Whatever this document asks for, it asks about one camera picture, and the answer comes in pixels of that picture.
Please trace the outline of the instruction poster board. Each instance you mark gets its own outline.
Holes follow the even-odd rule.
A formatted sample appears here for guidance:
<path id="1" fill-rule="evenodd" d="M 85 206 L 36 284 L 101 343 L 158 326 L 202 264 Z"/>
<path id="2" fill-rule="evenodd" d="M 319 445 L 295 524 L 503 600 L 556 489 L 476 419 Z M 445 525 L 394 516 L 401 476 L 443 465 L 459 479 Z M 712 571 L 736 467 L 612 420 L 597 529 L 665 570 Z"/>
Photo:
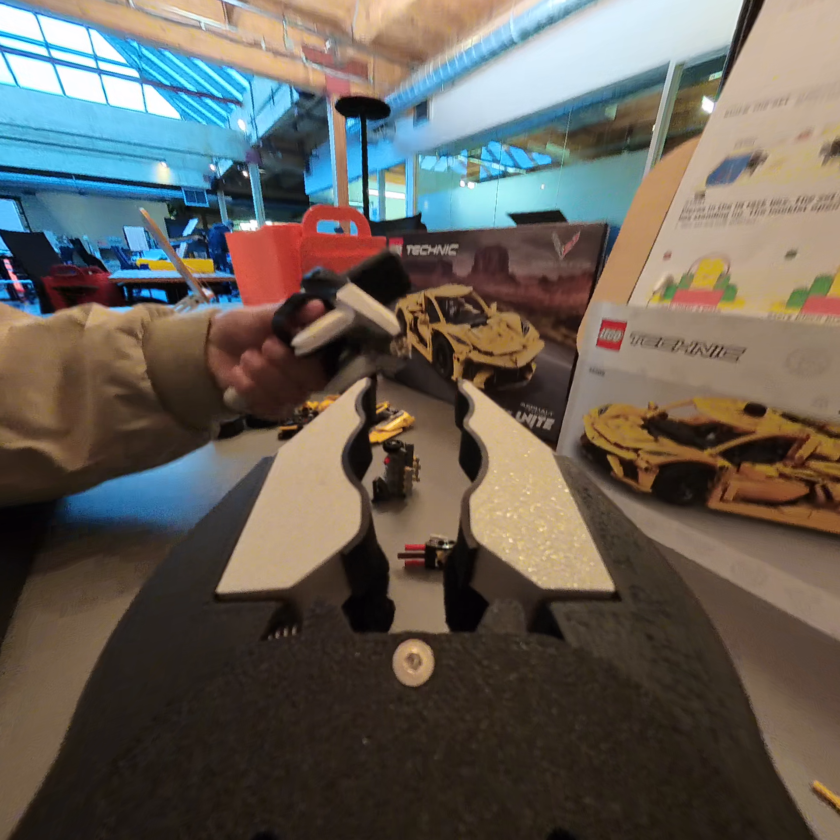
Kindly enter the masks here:
<path id="1" fill-rule="evenodd" d="M 839 2 L 752 2 L 706 127 L 647 174 L 598 303 L 838 329 Z"/>

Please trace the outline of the small black red-pin brick assembly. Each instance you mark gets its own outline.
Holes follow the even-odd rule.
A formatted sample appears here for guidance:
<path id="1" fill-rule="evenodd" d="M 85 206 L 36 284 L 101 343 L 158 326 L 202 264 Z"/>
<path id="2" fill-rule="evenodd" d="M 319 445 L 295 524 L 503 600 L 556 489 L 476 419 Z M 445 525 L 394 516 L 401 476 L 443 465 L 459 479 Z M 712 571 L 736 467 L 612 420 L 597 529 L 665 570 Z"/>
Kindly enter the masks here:
<path id="1" fill-rule="evenodd" d="M 455 539 L 435 534 L 423 543 L 406 543 L 397 559 L 407 571 L 442 571 L 455 546 Z"/>

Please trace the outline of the dark car set box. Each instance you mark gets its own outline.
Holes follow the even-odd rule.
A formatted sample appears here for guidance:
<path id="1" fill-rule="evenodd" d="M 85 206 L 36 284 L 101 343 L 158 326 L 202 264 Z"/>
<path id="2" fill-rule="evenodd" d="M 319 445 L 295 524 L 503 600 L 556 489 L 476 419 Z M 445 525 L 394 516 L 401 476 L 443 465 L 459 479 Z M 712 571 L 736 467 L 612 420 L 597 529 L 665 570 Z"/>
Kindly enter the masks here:
<path id="1" fill-rule="evenodd" d="M 606 223 L 388 237 L 411 281 L 395 306 L 411 358 L 397 380 L 453 403 L 470 382 L 556 449 Z"/>

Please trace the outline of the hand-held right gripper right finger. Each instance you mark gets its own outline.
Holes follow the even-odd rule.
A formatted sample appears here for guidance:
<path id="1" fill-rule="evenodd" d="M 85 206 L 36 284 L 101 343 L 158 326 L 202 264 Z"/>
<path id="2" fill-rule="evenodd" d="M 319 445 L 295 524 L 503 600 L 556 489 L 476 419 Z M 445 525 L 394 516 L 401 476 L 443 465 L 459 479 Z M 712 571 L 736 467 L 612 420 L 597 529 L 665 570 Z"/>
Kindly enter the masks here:
<path id="1" fill-rule="evenodd" d="M 614 579 L 553 451 L 467 381 L 455 422 L 468 486 L 444 567 L 448 629 L 474 632 L 495 602 L 514 602 L 531 629 L 556 602 L 614 601 Z"/>

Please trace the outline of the white instruction booklet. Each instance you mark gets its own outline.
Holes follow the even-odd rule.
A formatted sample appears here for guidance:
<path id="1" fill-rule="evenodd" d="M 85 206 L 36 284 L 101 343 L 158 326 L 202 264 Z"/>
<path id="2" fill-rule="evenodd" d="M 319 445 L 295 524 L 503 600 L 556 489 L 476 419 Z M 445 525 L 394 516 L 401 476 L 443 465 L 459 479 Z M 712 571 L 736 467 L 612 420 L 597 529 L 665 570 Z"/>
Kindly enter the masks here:
<path id="1" fill-rule="evenodd" d="M 838 640 L 838 339 L 593 304 L 557 452 L 662 547 Z"/>

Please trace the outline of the red plastic bin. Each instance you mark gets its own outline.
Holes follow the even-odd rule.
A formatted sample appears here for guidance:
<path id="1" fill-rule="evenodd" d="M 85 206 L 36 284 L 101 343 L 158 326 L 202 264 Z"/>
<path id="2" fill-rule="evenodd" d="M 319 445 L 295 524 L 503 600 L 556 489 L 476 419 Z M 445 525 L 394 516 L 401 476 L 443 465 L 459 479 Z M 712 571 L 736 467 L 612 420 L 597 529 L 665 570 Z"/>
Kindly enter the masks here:
<path id="1" fill-rule="evenodd" d="M 344 273 L 387 247 L 362 213 L 348 206 L 314 205 L 299 223 L 226 234 L 242 302 L 283 302 L 317 268 Z"/>

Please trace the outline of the brick engine assembly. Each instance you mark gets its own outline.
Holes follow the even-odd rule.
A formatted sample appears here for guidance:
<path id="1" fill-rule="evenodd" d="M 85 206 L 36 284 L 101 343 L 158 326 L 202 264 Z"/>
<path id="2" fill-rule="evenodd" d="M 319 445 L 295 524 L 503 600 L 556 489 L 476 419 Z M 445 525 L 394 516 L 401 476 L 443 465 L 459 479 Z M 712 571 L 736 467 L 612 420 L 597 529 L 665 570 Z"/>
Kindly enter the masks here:
<path id="1" fill-rule="evenodd" d="M 419 481 L 420 463 L 415 447 L 394 437 L 382 443 L 382 450 L 384 474 L 373 481 L 372 501 L 381 504 L 406 500 Z"/>

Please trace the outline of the grey desk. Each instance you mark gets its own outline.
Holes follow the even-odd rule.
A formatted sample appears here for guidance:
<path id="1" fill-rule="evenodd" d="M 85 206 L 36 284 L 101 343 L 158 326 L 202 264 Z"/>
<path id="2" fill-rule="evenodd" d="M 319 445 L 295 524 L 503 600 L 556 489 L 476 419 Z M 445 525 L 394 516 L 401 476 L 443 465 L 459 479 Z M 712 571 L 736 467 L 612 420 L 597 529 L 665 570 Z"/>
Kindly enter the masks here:
<path id="1" fill-rule="evenodd" d="M 452 534 L 466 477 L 452 406 L 384 381 L 381 397 L 415 416 L 407 436 L 422 464 L 414 499 L 377 515 L 395 567 L 394 629 L 445 629 L 437 583 L 396 562 L 405 542 Z M 2 648 L 1 832 L 8 838 L 64 738 L 103 646 L 144 582 L 262 458 L 271 432 L 211 444 L 161 469 L 70 497 L 56 511 Z M 663 547 L 715 624 L 747 689 L 777 771 L 820 838 L 838 838 L 838 814 L 812 783 L 838 792 L 838 640 Z"/>

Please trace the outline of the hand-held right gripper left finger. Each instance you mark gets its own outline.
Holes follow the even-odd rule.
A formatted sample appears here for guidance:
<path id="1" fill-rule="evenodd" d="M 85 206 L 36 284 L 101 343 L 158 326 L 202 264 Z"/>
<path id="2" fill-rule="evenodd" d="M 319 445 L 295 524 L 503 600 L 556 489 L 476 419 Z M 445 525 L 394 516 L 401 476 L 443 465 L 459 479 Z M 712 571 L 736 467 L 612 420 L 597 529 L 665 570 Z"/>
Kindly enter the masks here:
<path id="1" fill-rule="evenodd" d="M 395 605 L 363 478 L 376 382 L 364 378 L 282 444 L 217 583 L 222 601 L 273 601 L 302 615 L 343 610 L 356 632 L 388 632 Z"/>

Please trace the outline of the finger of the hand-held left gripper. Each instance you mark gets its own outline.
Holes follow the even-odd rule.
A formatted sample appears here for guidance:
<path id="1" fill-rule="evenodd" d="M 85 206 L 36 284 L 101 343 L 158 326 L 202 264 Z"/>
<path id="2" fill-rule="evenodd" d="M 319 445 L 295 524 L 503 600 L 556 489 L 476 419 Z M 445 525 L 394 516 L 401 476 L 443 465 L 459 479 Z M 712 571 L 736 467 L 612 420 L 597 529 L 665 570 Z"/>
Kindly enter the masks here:
<path id="1" fill-rule="evenodd" d="M 321 352 L 328 375 L 322 391 L 340 395 L 362 379 L 374 379 L 378 375 L 393 377 L 406 366 L 411 354 L 409 340 L 333 342 Z"/>

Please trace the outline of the person's left hand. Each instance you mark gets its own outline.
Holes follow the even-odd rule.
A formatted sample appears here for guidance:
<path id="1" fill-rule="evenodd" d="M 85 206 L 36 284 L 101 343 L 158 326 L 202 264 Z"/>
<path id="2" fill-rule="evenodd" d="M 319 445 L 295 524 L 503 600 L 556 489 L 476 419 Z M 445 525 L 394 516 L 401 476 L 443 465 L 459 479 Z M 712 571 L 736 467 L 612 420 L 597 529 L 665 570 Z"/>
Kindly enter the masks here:
<path id="1" fill-rule="evenodd" d="M 328 383 L 316 356 L 299 358 L 274 334 L 279 306 L 224 310 L 206 341 L 206 363 L 219 389 L 234 389 L 245 414 L 281 419 Z"/>

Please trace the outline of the person's left forearm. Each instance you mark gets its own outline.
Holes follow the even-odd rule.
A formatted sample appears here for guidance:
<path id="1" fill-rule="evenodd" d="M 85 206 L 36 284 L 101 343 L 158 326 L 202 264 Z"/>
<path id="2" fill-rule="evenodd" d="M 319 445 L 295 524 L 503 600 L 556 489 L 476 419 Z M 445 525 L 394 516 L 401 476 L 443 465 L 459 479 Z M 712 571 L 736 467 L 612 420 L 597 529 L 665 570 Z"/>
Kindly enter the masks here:
<path id="1" fill-rule="evenodd" d="M 1 307 L 1 504 L 172 462 L 233 417 L 207 368 L 214 308 Z"/>

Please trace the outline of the yellow brick car body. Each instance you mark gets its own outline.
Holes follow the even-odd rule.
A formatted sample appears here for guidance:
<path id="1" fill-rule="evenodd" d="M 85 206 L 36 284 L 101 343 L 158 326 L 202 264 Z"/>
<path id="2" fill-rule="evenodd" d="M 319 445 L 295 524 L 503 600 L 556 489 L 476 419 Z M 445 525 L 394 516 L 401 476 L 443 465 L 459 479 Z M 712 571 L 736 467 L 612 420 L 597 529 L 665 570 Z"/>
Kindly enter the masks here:
<path id="1" fill-rule="evenodd" d="M 293 438 L 338 399 L 338 395 L 329 394 L 299 404 L 288 418 L 280 422 L 277 439 L 285 441 Z M 387 401 L 378 402 L 375 408 L 374 423 L 369 432 L 370 443 L 374 446 L 383 445 L 385 441 L 403 434 L 414 424 L 415 417 L 409 412 L 396 408 Z"/>

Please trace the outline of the black stand pole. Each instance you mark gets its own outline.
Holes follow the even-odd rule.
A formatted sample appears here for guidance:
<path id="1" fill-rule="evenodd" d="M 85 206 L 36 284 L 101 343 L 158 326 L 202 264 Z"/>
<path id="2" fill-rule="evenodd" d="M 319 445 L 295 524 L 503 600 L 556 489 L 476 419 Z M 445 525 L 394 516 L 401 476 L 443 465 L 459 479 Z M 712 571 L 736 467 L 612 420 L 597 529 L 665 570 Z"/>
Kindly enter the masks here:
<path id="1" fill-rule="evenodd" d="M 360 125 L 360 166 L 361 166 L 361 195 L 362 212 L 370 220 L 370 192 L 369 192 L 369 141 L 368 122 L 382 122 L 391 117 L 392 109 L 389 104 L 379 98 L 346 94 L 341 96 L 335 104 L 335 110 L 344 118 L 356 119 Z"/>

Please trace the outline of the silver ventilation duct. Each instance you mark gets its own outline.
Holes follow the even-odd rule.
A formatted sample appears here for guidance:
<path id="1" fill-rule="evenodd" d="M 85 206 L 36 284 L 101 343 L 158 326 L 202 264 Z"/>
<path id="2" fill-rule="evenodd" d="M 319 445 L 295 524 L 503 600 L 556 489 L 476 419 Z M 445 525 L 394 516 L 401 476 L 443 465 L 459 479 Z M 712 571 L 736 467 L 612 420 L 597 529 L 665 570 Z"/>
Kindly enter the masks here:
<path id="1" fill-rule="evenodd" d="M 404 112 L 593 4 L 593 1 L 541 1 L 521 12 L 511 12 L 490 32 L 429 61 L 386 96 L 385 102 L 394 113 Z"/>

